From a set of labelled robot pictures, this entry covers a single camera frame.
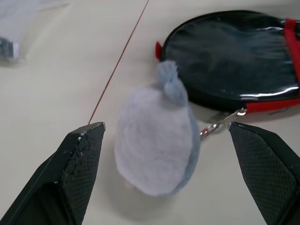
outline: white tabletop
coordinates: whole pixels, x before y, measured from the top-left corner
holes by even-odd
[[[88,123],[146,3],[74,0],[68,7],[39,13],[25,41],[26,62],[0,67],[0,217],[64,136]],[[172,199],[127,189],[114,162],[121,105],[137,88],[155,82],[156,41],[163,43],[190,18],[230,9],[300,18],[299,4],[292,1],[149,0],[91,120],[105,122],[106,132],[83,224],[265,224],[243,181],[229,132],[202,143],[190,183]],[[199,106],[194,110],[202,128],[202,121],[217,113]],[[243,122],[277,133],[300,154],[299,112],[295,107],[253,114]]]

